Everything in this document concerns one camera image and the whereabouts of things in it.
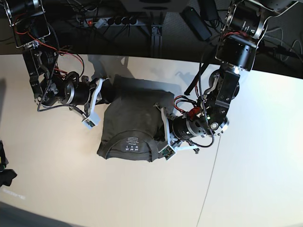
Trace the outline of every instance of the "white tabletop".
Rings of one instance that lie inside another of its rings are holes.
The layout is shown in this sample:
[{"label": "white tabletop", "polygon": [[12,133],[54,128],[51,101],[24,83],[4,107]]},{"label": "white tabletop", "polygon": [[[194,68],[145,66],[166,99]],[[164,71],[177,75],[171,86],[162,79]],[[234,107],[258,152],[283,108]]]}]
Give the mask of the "white tabletop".
[{"label": "white tabletop", "polygon": [[[175,95],[185,91],[198,70],[198,63],[184,61],[130,57],[123,65],[121,57],[83,58],[87,76],[158,81]],[[69,56],[60,58],[59,67],[81,70]],[[243,74],[200,216],[218,139],[199,155],[181,151],[170,161],[104,160],[96,154],[102,123],[89,131],[68,109],[38,113],[22,56],[0,56],[0,68],[0,79],[6,81],[0,138],[8,167],[18,174],[10,187],[1,187],[0,201],[88,227],[303,223],[302,80],[256,71]],[[217,68],[206,70],[204,89]],[[101,118],[106,107],[96,107]]]}]

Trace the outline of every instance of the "black cloth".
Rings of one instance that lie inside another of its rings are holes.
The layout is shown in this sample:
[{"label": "black cloth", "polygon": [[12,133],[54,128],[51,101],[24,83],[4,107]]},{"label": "black cloth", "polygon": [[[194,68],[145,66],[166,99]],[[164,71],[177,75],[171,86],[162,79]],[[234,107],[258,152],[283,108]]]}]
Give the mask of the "black cloth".
[{"label": "black cloth", "polygon": [[174,94],[165,91],[122,89],[104,114],[103,134],[97,154],[152,162],[159,156],[158,132],[163,128],[158,103],[173,111]]},{"label": "black cloth", "polygon": [[5,169],[8,161],[5,157],[3,143],[0,140],[0,187],[2,185],[10,186],[12,180],[17,176],[14,170]]}]

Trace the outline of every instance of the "gray cable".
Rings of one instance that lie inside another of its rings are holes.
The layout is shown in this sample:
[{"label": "gray cable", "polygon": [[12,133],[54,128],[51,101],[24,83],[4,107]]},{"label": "gray cable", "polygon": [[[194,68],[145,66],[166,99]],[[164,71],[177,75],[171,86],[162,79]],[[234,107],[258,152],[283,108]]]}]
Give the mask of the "gray cable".
[{"label": "gray cable", "polygon": [[303,63],[303,59],[301,58],[301,56],[297,53],[297,51],[291,47],[290,45],[288,45],[286,42],[284,42],[283,40],[279,39],[279,38],[276,38],[276,37],[273,37],[273,36],[270,36],[270,35],[264,35],[265,38],[270,38],[270,39],[274,39],[274,40],[278,40],[280,42],[282,42],[286,47],[288,47],[290,50],[292,50],[297,56],[298,58],[300,59],[300,61]]},{"label": "gray cable", "polygon": [[204,205],[205,205],[205,201],[206,201],[206,198],[207,198],[207,195],[208,195],[209,186],[210,186],[210,183],[212,181],[212,177],[213,177],[213,173],[214,173],[214,166],[216,164],[216,160],[217,160],[217,156],[218,156],[218,150],[219,150],[219,146],[220,146],[220,141],[221,141],[221,135],[220,135],[220,138],[219,138],[219,143],[218,143],[218,148],[217,148],[216,156],[214,158],[214,165],[213,165],[212,173],[210,174],[210,179],[209,179],[207,191],[206,191],[206,194],[205,194],[205,197],[204,197],[203,205],[202,205],[202,208],[201,208],[201,212],[200,212],[199,219],[198,219],[196,227],[198,227],[198,224],[199,224],[199,221],[200,221],[200,218],[201,218],[201,214],[202,214],[202,211],[203,211],[203,208],[204,208]]}]

